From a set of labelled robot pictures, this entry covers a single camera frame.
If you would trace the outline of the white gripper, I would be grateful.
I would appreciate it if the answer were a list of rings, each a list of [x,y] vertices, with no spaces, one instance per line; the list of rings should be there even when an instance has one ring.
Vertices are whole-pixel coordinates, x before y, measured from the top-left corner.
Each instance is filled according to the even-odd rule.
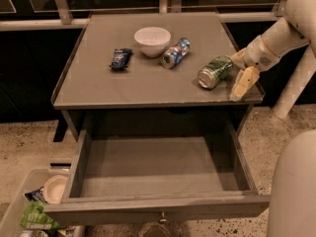
[[[255,85],[260,78],[260,71],[270,70],[279,63],[280,58],[266,46],[261,36],[257,36],[245,48],[230,56],[238,72],[230,93],[230,100],[237,102]]]

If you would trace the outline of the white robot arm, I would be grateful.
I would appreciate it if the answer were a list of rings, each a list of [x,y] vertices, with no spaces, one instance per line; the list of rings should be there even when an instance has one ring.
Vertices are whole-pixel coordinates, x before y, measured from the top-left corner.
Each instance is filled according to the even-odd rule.
[[[284,16],[232,56],[239,68],[230,99],[240,100],[293,49],[306,46],[275,110],[287,114],[315,73],[316,0],[287,0]],[[267,237],[316,237],[316,130],[291,139],[280,153],[270,196]]]

